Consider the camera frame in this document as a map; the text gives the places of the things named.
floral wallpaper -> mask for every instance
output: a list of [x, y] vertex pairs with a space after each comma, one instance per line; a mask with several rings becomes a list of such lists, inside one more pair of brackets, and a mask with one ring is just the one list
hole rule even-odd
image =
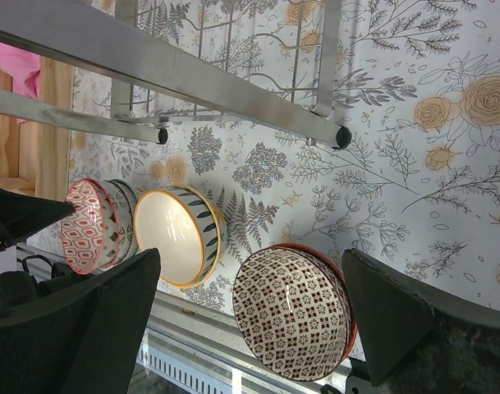
[[[138, 24], [311, 108], [327, 1], [140, 0]], [[278, 242], [338, 263], [358, 248], [500, 310], [500, 1], [346, 0], [340, 29], [333, 106], [353, 132], [347, 150], [247, 121], [177, 123], [164, 146], [73, 132], [70, 180], [187, 182], [217, 202], [229, 245], [215, 274], [200, 288], [159, 288], [227, 314], [240, 264]], [[77, 70], [75, 110], [108, 117], [110, 86]], [[210, 113], [144, 89], [134, 97], [136, 116]], [[56, 227], [30, 242], [62, 252]], [[359, 341], [352, 355], [363, 357]]]

black rubber foot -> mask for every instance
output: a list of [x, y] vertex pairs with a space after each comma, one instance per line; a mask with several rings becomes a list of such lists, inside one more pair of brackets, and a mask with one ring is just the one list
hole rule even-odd
[[337, 135], [335, 137], [335, 142], [337, 146], [334, 146], [334, 150], [342, 150], [348, 148], [351, 142], [351, 132], [347, 127], [341, 126]]
[[160, 145], [166, 144], [168, 138], [169, 138], [169, 134], [167, 133], [167, 129], [160, 129], [158, 131], [158, 143]]

stacked bowls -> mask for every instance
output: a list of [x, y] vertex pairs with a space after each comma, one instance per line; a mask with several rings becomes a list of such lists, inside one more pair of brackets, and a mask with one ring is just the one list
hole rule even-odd
[[304, 246], [279, 244], [252, 254], [236, 275], [233, 310], [254, 355], [295, 381], [328, 376], [356, 339], [341, 271]]
[[136, 254], [132, 213], [137, 197], [125, 182], [80, 179], [67, 192], [66, 201], [76, 210], [61, 225], [64, 255], [73, 271], [89, 274]]
[[221, 211], [190, 186], [170, 186], [142, 195], [134, 222], [140, 250], [157, 248], [160, 277], [181, 289], [204, 283], [227, 243]]

wooden frame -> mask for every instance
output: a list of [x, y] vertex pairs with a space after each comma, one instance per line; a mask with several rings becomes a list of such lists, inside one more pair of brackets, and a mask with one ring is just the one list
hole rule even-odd
[[[71, 109], [74, 67], [42, 57], [39, 99]], [[12, 78], [0, 69], [0, 88]], [[67, 192], [71, 132], [0, 115], [0, 187], [63, 201]]]

pink fabric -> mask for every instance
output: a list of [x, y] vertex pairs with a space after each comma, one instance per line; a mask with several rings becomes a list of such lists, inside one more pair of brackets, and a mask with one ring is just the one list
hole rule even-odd
[[0, 68], [12, 77], [14, 93], [38, 99], [39, 67], [39, 55], [0, 43]]

